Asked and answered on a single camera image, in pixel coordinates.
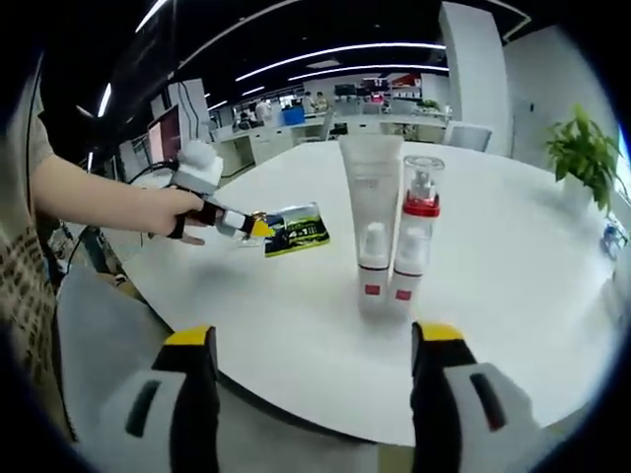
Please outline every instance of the red label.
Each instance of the red label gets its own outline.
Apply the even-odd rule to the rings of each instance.
[[[409,301],[412,299],[411,291],[396,291],[396,298],[400,301]]]
[[[366,294],[368,294],[369,296],[378,296],[379,294],[382,293],[382,288],[379,286],[376,286],[374,284],[367,284],[364,287],[364,291],[366,292]]]

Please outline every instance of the sleeve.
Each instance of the sleeve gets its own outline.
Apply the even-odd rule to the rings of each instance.
[[[29,172],[33,174],[37,166],[54,154],[48,142],[48,133],[39,115],[43,112],[43,104],[39,95],[39,86],[35,92],[33,113],[31,114],[31,136],[29,137]]]

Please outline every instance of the white round table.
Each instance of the white round table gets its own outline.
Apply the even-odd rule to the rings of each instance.
[[[531,398],[541,425],[595,394],[613,328],[599,291],[611,273],[596,211],[564,213],[552,174],[507,158],[405,143],[446,163],[432,260],[414,311],[459,328],[479,362]],[[214,229],[205,247],[153,240],[124,268],[174,330],[217,327],[219,368],[271,404],[325,428],[413,445],[410,321],[357,307],[355,239],[337,143],[290,150],[222,188],[243,211],[315,201],[331,242],[266,259]]]

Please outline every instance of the cable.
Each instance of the cable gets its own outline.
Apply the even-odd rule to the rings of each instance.
[[[89,229],[90,229],[90,226],[86,226],[84,229],[81,230],[81,232],[79,233],[79,236],[77,236],[77,242],[75,243],[75,246],[74,248],[72,248],[72,251],[70,252],[70,256],[68,257],[68,266],[70,266],[70,263],[72,263],[72,258],[74,258],[75,253],[77,252],[77,249],[79,249],[79,246],[81,246],[81,241],[83,240],[83,237],[86,235]]]
[[[179,161],[162,161],[159,163],[153,163],[152,165],[142,169],[136,175],[134,175],[127,183],[133,184],[139,177],[145,174],[150,174],[159,169],[170,169],[176,171],[179,168]]]
[[[193,102],[190,99],[190,94],[188,93],[188,86],[184,82],[182,82],[181,84],[184,87],[184,91],[186,92],[186,98],[188,99],[188,104],[190,105],[190,109],[192,110],[193,115],[195,115],[195,139],[198,140],[199,139],[199,115],[195,111]]]
[[[181,82],[177,83],[177,96],[179,97],[179,104],[181,105],[182,109],[184,110],[184,113],[186,114],[186,120],[188,121],[188,138],[192,138],[192,134],[193,134],[193,130],[192,130],[192,123],[190,121],[190,115],[188,114],[188,110],[186,109],[186,107],[184,106],[184,99],[181,97]]]

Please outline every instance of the yellow gripper tip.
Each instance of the yellow gripper tip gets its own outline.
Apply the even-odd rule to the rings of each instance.
[[[254,227],[252,227],[253,237],[274,237],[274,235],[276,235],[276,232],[270,229],[265,222],[260,220],[254,222]]]

